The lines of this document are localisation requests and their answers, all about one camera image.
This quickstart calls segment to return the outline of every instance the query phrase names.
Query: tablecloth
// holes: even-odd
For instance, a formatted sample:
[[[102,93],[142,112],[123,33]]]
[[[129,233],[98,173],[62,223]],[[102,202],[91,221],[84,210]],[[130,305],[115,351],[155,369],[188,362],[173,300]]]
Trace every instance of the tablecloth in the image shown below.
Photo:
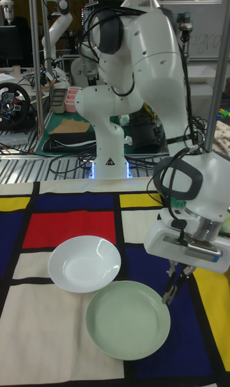
[[[139,361],[121,361],[99,351],[85,326],[94,293],[70,293],[49,278],[47,262],[58,244],[97,235],[121,254],[116,280],[139,281],[162,296],[169,262],[143,247],[161,208],[153,186],[157,201],[146,194],[148,180],[0,187],[1,386],[229,386],[229,273],[197,269],[169,307],[171,329],[165,344]]]

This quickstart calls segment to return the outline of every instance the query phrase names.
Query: racing wheel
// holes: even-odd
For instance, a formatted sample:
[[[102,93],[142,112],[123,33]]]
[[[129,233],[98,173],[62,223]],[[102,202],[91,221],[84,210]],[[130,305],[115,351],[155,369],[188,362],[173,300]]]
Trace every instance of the racing wheel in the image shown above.
[[[0,83],[0,99],[0,129],[18,129],[29,113],[29,95],[18,84]]]

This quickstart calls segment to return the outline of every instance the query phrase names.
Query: red square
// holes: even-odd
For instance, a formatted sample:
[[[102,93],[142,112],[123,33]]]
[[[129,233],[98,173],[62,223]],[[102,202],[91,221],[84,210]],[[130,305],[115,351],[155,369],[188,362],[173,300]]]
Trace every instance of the red square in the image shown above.
[[[52,248],[80,235],[95,235],[116,243],[114,213],[77,211],[33,214],[23,248]]]

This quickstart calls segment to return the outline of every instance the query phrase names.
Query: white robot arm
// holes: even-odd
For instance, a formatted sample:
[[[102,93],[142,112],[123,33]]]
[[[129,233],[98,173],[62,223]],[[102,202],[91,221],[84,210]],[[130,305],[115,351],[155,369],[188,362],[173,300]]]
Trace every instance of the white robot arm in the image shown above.
[[[1,0],[0,6],[3,7],[4,16],[7,19],[8,23],[11,24],[13,21],[13,4],[14,1],[17,0]],[[70,2],[69,0],[42,0],[42,1],[54,1],[57,3],[57,10],[59,12],[58,19],[53,23],[53,25],[49,29],[50,36],[50,48],[51,48],[51,57],[53,60],[56,59],[56,43],[62,36],[62,34],[69,27],[70,23],[73,20],[72,15],[70,14]],[[43,45],[43,53],[44,60],[47,57],[47,52],[45,50],[45,39],[42,39]],[[59,80],[63,80],[65,82],[68,81],[66,74],[59,67],[56,67],[57,76]]]
[[[165,293],[163,300],[170,303],[196,267],[215,272],[229,268],[229,241],[220,238],[218,233],[230,202],[226,198],[230,162],[194,145],[180,50],[168,17],[156,2],[152,2],[148,13],[138,7],[139,0],[134,4],[126,0],[124,4],[135,7],[135,13],[120,8],[101,10],[92,16],[99,73],[109,86],[82,90],[76,96],[75,105],[95,128],[95,176],[99,178],[126,176],[122,131],[109,122],[110,116],[136,111],[145,101],[164,126],[170,157],[161,160],[155,168],[154,182],[167,208],[160,211],[144,247],[152,255],[174,261],[169,271],[171,279],[177,262],[188,266],[178,284],[170,283]],[[119,167],[106,167],[108,157]],[[173,210],[172,197],[186,201],[186,207]]]

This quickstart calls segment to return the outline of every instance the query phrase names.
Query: whiteboard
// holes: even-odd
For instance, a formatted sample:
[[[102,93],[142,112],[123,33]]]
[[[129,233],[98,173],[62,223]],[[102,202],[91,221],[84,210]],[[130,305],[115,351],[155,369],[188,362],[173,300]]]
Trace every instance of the whiteboard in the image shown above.
[[[173,13],[190,12],[191,14],[193,30],[189,46],[190,59],[218,58],[226,2],[211,5],[167,5],[165,7],[171,9]]]
[[[227,0],[222,4],[167,5],[173,13],[190,12],[193,32],[190,40],[190,58],[197,60],[218,59],[220,38],[224,25]]]

